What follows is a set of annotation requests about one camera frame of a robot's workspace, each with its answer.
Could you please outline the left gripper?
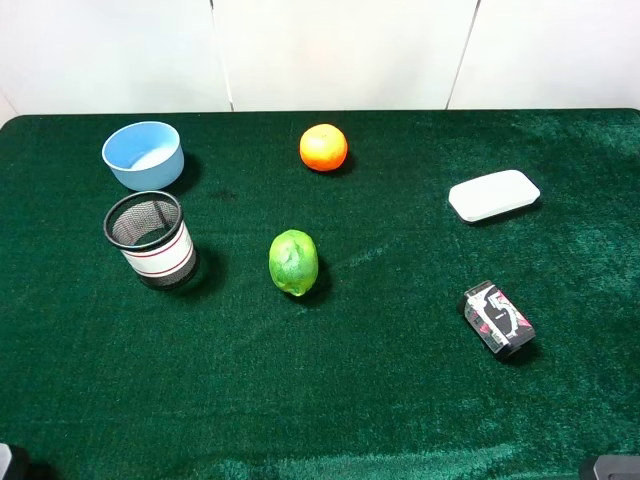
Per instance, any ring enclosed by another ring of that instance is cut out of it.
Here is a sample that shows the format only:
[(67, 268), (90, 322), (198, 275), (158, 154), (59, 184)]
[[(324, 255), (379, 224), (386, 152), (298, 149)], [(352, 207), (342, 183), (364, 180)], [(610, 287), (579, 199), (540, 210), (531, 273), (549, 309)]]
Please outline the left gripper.
[(26, 449), (6, 443), (0, 444), (1, 480), (23, 480), (29, 463), (29, 454)]

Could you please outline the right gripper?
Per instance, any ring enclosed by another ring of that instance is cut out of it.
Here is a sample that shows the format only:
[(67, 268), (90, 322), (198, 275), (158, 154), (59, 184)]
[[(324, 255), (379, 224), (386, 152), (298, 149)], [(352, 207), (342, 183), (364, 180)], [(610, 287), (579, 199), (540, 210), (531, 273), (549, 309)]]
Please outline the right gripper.
[(639, 455), (600, 455), (590, 457), (579, 467), (581, 480), (639, 480)]

